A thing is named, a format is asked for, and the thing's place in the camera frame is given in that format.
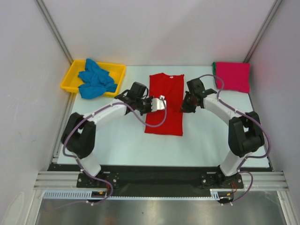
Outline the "red t shirt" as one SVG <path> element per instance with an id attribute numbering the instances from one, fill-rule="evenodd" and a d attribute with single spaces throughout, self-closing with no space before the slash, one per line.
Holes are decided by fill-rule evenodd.
<path id="1" fill-rule="evenodd" d="M 145 127 L 145 133 L 156 135 L 183 136 L 183 113 L 181 104 L 184 94 L 184 75 L 167 75 L 159 73 L 150 75 L 150 95 L 158 98 L 165 97 L 167 115 L 164 110 L 147 114 L 146 123 L 157 125 L 163 119 L 164 123 L 159 127 Z"/>

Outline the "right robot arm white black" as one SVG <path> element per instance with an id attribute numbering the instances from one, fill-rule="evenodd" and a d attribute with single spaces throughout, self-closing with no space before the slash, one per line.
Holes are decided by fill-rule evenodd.
<path id="1" fill-rule="evenodd" d="M 255 156 L 260 147 L 265 144 L 264 129 L 259 115 L 252 112 L 242 112 L 223 101 L 220 91 L 206 89 L 200 78 L 187 82 L 188 90 L 181 105 L 184 113 L 195 113 L 200 107 L 219 117 L 228 126 L 229 153 L 217 167 L 217 172 L 210 186 L 227 188 L 237 177 L 240 168 L 249 158 L 265 158 L 268 153 Z"/>

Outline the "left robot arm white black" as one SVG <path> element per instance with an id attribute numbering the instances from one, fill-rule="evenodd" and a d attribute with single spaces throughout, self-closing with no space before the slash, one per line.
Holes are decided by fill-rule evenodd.
<path id="1" fill-rule="evenodd" d="M 132 84 L 131 88 L 117 95 L 109 104 L 88 114 L 77 112 L 70 115 L 67 125 L 61 137 L 62 153 L 68 158 L 73 158 L 80 171 L 87 175 L 87 182 L 97 188 L 103 183 L 111 183 L 103 178 L 101 166 L 95 160 L 92 152 L 95 147 L 96 132 L 101 125 L 116 118 L 133 113 L 137 119 L 147 127 L 152 125 L 145 123 L 136 111 L 141 115 L 158 110 L 156 103 L 163 104 L 165 110 L 165 98 L 154 96 L 143 96 L 148 88 L 138 82 Z"/>

